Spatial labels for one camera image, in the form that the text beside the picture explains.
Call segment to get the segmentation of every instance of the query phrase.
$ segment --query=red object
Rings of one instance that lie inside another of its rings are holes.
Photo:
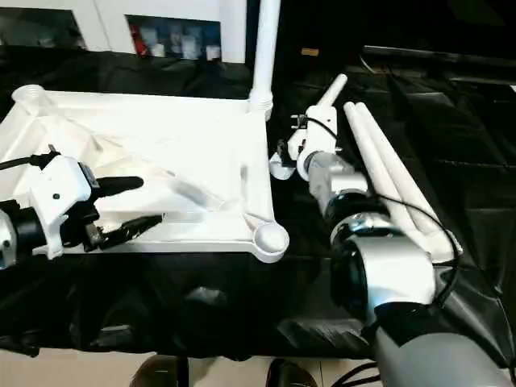
[[[139,34],[138,27],[133,24],[130,24],[129,27],[131,28],[132,40],[133,42],[135,42],[136,53],[140,56],[147,56],[147,46],[145,45],[144,41],[142,40],[142,37]]]

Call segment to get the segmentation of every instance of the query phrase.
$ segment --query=shoe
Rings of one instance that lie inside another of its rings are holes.
[[[317,387],[308,371],[283,359],[275,359],[268,368],[266,387]]]
[[[130,384],[130,387],[179,386],[188,386],[188,360],[165,355],[154,355],[146,359]]]

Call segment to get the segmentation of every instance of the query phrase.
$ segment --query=table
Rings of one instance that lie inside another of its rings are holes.
[[[252,82],[241,64],[142,60],[112,52],[10,49],[0,53],[0,70],[3,115],[12,106],[10,93],[28,83],[69,91],[246,98]],[[334,76],[298,69],[277,77],[270,152],[289,135],[288,117],[317,101]],[[439,217],[466,247],[459,284],[440,318],[504,364],[514,342],[501,299],[512,318],[516,312],[508,302],[516,291],[510,285],[516,251],[516,151],[510,141],[516,144],[516,138],[504,122],[516,95],[501,86],[348,76],[335,105],[368,104]],[[340,109],[338,145],[361,168]],[[36,257],[1,272],[0,347],[33,355],[38,347],[73,347],[233,359],[370,356],[360,337],[363,324],[332,297],[331,284],[338,293],[339,278],[332,276],[327,230],[306,183],[298,177],[273,181],[273,200],[291,239],[277,264],[243,253],[92,254]],[[436,272],[442,284],[449,267]]]

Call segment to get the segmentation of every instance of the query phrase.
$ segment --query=white plastic tube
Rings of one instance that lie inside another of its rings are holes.
[[[347,77],[344,74],[339,74],[339,76],[333,81],[330,85],[326,93],[321,97],[317,106],[331,106],[333,102],[337,99],[340,92],[344,88],[347,82]]]
[[[364,127],[367,128],[369,137],[380,154],[383,164],[389,171],[389,175],[396,185],[397,191],[402,196],[402,200],[422,208],[434,218],[439,219],[367,106],[362,102],[357,103],[356,110],[364,121]],[[408,211],[410,217],[414,220],[414,224],[423,234],[439,230],[439,227],[427,216],[421,214],[421,212],[410,208]]]
[[[249,94],[250,110],[263,110],[266,119],[273,109],[274,56],[281,0],[261,0],[258,38],[256,40],[255,71]]]
[[[349,125],[355,137],[356,144],[365,163],[365,168],[371,177],[372,183],[379,194],[402,200],[396,185],[389,176],[387,168],[384,166],[380,154],[378,153],[373,141],[369,137],[367,128],[365,128],[355,104],[348,102],[344,105],[344,113],[346,114]],[[389,209],[391,219],[400,227],[400,229],[408,235],[420,248],[428,251],[427,242],[424,235],[416,229],[412,218],[407,209],[400,204],[390,201],[384,201]]]
[[[364,127],[368,131],[369,138],[374,143],[402,200],[425,210],[428,214],[439,220],[430,203],[422,194],[367,106],[362,102],[357,103],[356,111],[359,113],[360,119],[363,121]],[[450,242],[444,234],[444,231],[426,215],[409,207],[407,208],[415,226],[427,238],[428,246],[431,249],[432,260],[438,262],[450,260],[452,258],[452,246],[450,246]]]

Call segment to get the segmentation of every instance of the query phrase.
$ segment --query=silver metal part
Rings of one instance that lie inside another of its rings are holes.
[[[509,387],[496,364],[467,337],[432,333],[397,345],[382,328],[374,344],[385,387]]]
[[[308,177],[310,193],[317,200],[322,215],[335,196],[368,192],[365,176],[334,153],[316,152],[311,156]]]
[[[3,258],[3,268],[16,263],[16,231],[9,215],[0,210],[0,252]]]
[[[434,268],[428,255],[406,236],[352,239],[364,262],[368,286],[368,317],[389,302],[428,305],[435,293]]]
[[[342,227],[346,227],[353,234],[373,230],[385,230],[388,237],[401,234],[400,229],[390,221],[389,216],[377,212],[361,212],[348,216],[337,223],[331,232],[330,244],[333,244]]]

